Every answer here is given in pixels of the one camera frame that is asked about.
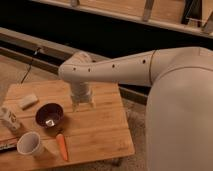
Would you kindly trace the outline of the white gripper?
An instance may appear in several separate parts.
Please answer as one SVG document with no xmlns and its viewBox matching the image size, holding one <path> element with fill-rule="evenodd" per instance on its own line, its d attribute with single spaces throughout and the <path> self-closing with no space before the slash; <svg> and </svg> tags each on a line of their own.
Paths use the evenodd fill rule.
<svg viewBox="0 0 213 171">
<path fill-rule="evenodd" d="M 90 85 L 85 82 L 80 83 L 71 83 L 71 98 L 74 102 L 72 104 L 72 110 L 73 112 L 76 112 L 79 103 L 88 103 L 90 107 L 94 108 L 95 103 L 91 101 L 92 99 L 92 90 L 90 88 Z"/>
</svg>

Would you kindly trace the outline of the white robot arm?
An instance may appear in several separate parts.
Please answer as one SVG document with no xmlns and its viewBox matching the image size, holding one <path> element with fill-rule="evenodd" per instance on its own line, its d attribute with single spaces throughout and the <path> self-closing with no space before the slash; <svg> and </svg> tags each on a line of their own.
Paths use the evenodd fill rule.
<svg viewBox="0 0 213 171">
<path fill-rule="evenodd" d="M 77 52 L 58 69 L 79 103 L 90 82 L 150 88 L 146 105 L 148 171 L 213 171 L 213 50 L 152 50 L 93 63 Z"/>
</svg>

